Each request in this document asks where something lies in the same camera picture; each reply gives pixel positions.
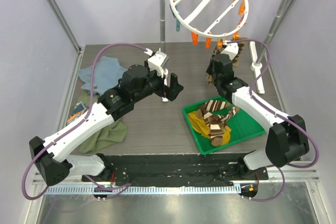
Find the brown argyle sock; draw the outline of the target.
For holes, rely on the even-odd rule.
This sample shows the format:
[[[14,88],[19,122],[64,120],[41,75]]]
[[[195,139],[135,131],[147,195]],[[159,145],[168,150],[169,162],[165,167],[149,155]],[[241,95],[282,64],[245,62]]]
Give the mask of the brown argyle sock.
[[[239,56],[245,46],[244,42],[237,43],[237,41],[238,39],[234,39],[234,43],[228,44],[227,42],[224,42],[223,39],[220,39],[212,52],[211,59],[218,54],[227,54],[229,55],[229,59],[232,61],[233,67],[237,68]]]

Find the brown striped sock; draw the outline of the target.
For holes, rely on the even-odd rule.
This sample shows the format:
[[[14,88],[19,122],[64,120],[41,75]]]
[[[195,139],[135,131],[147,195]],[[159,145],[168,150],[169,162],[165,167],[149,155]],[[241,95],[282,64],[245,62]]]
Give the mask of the brown striped sock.
[[[213,114],[215,111],[219,111],[222,109],[225,109],[227,107],[231,106],[231,103],[227,101],[220,101],[220,100],[208,100],[203,105],[201,105],[197,112],[196,117],[197,118],[203,118],[205,120],[228,120],[230,118],[230,115],[218,115]]]
[[[204,107],[203,118],[205,124],[209,127],[210,143],[214,147],[226,145],[231,138],[231,128],[228,126],[228,120],[232,119],[240,108],[233,106],[225,115],[214,114],[214,110]]]

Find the yellow sock with patch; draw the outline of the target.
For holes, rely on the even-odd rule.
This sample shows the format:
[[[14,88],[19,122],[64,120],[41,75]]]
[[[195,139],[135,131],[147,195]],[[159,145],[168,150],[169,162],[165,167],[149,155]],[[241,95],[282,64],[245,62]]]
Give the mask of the yellow sock with patch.
[[[226,145],[231,138],[231,128],[227,125],[220,126],[218,124],[210,125],[210,144],[214,147]]]

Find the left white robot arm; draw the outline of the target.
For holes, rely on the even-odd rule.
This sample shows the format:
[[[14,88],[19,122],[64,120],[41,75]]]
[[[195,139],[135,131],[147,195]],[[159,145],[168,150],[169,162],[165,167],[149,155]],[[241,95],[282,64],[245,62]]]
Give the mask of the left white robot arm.
[[[165,74],[149,62],[132,65],[123,73],[117,86],[107,90],[91,109],[59,132],[42,139],[29,141],[33,164],[47,186],[54,186],[68,176],[91,175],[105,182],[112,169],[101,154],[73,156],[71,152],[100,129],[112,124],[134,109],[144,98],[156,94],[174,101],[183,86],[172,73],[170,85],[164,83]]]

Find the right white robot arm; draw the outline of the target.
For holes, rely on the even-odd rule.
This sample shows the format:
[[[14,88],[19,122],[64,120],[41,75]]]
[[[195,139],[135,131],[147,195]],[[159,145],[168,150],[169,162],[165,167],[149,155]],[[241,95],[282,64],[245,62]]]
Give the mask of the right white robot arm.
[[[281,168],[309,152],[304,119],[299,115],[289,116],[276,110],[245,81],[235,77],[228,55],[213,56],[206,72],[212,76],[218,94],[245,111],[267,133],[266,146],[245,155],[239,161],[239,177],[250,179],[257,169],[266,166]]]

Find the white round clip hanger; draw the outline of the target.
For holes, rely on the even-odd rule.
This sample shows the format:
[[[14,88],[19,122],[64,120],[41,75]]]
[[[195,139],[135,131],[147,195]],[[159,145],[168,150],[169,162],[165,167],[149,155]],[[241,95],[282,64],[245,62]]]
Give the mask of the white round clip hanger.
[[[213,39],[219,39],[219,38],[225,38],[229,35],[236,36],[238,34],[238,31],[245,25],[248,14],[249,14],[249,1],[248,0],[233,0],[226,9],[222,11],[222,13],[214,19],[214,21],[204,30],[201,31],[193,26],[191,26],[191,22],[203,11],[203,9],[211,3],[212,0],[202,0],[195,9],[187,16],[182,17],[179,10],[177,9],[177,6],[183,2],[183,0],[170,0],[170,7],[172,10],[172,13],[174,14],[175,18],[180,22],[180,24],[188,29],[191,32],[192,37],[205,37],[205,38],[213,38]],[[229,32],[220,33],[220,34],[214,34],[212,33],[215,26],[217,26],[221,20],[232,10],[236,7],[236,5],[239,4],[239,10],[238,14],[240,16],[240,20],[237,24],[237,26]]]

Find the green plastic tray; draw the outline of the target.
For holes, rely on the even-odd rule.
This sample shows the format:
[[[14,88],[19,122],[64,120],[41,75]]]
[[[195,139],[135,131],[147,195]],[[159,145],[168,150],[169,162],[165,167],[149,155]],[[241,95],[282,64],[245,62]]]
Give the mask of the green plastic tray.
[[[227,101],[224,98],[217,96],[210,98],[208,100],[220,100],[220,101]],[[210,144],[210,141],[208,138],[203,137],[201,134],[195,132],[191,126],[191,123],[187,117],[187,114],[193,111],[198,110],[198,108],[203,105],[208,100],[197,102],[191,105],[187,105],[183,107],[182,112],[184,114],[184,117],[187,121],[187,124],[192,132],[192,135],[195,139],[196,145],[199,149],[199,152],[203,155],[216,152],[218,150],[221,150],[223,148],[226,148],[228,146],[243,142],[245,140],[248,140],[250,138],[260,136],[265,133],[265,130],[260,126],[260,124],[254,120],[250,115],[248,115],[244,110],[240,108],[239,112],[230,120],[228,120],[228,126],[231,128],[231,138],[228,144],[214,147]],[[213,112],[214,114],[220,114],[225,115],[227,112],[235,106],[231,103],[231,106]]]

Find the blue cloth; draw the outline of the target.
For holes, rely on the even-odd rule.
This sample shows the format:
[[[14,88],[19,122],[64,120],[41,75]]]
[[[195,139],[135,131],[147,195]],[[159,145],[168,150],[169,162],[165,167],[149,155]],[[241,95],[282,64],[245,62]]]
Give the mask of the blue cloth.
[[[84,83],[83,90],[91,90],[91,72],[92,66],[80,69],[77,74],[79,79]],[[104,94],[107,90],[115,87],[119,79],[122,78],[126,68],[122,67],[117,58],[102,56],[96,63],[93,78],[94,94]]]

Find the green t-shirt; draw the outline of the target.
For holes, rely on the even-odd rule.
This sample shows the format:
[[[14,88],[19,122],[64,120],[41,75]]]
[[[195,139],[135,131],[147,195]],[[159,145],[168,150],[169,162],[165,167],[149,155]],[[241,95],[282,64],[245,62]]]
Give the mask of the green t-shirt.
[[[81,92],[78,101],[70,109],[67,124],[86,112],[90,105],[90,93],[87,90]],[[100,152],[113,144],[122,143],[128,133],[128,127],[121,119],[100,129],[80,144],[80,154],[92,155]]]

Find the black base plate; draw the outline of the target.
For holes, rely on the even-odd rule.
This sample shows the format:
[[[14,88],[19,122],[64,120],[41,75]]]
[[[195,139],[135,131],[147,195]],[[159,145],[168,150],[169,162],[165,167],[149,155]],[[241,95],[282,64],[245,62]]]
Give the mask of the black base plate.
[[[215,187],[234,181],[268,180],[266,168],[243,169],[242,154],[143,154],[109,155],[107,171],[96,182],[115,182],[133,187]]]

